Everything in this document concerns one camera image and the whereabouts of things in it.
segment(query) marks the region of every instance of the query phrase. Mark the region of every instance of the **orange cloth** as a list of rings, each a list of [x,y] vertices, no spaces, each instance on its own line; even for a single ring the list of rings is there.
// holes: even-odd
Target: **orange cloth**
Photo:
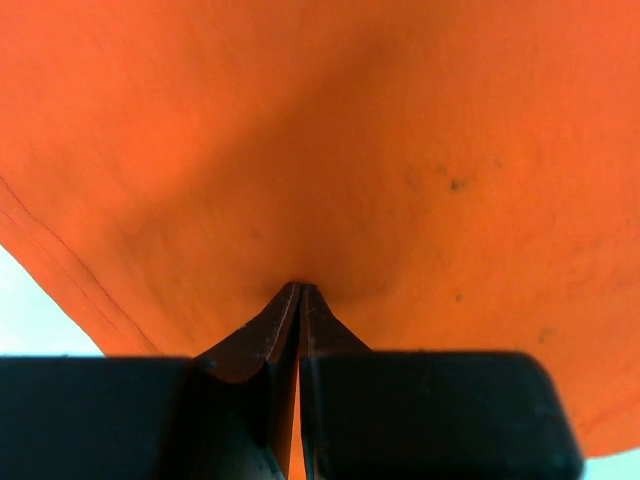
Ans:
[[[532,353],[587,453],[638,446],[639,24],[5,0],[0,242],[107,354],[199,353],[307,280],[372,347]]]

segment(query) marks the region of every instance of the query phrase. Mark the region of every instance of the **orange fabric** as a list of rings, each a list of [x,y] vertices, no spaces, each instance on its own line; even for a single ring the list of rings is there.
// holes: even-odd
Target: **orange fabric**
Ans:
[[[108,354],[196,354],[307,280],[373,347],[534,354],[587,453],[638,446],[638,24],[5,0],[0,242]]]

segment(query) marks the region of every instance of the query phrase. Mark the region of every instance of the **dark stain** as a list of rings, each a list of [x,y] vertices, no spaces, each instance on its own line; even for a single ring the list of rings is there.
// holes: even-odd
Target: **dark stain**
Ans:
[[[467,181],[464,179],[451,180],[451,191],[453,193],[458,193],[464,190],[465,188],[467,188],[467,186],[468,186]]]
[[[440,265],[440,268],[445,268],[447,266],[447,262],[444,260],[444,256],[442,252],[436,252],[436,262]]]
[[[540,329],[540,333],[538,334],[538,343],[544,343],[547,341],[551,335],[555,334],[557,330],[555,328],[550,327],[542,327]]]
[[[356,219],[356,225],[363,232],[369,232],[370,231],[369,224],[363,218]]]
[[[582,251],[589,252],[592,250],[598,250],[601,247],[602,247],[602,241],[594,240],[593,242],[576,245],[575,247],[573,247],[573,253],[580,253]]]
[[[420,178],[417,176],[415,168],[410,168],[404,172],[402,178],[407,187],[409,187],[409,190],[413,193],[420,193],[422,188],[420,186]]]

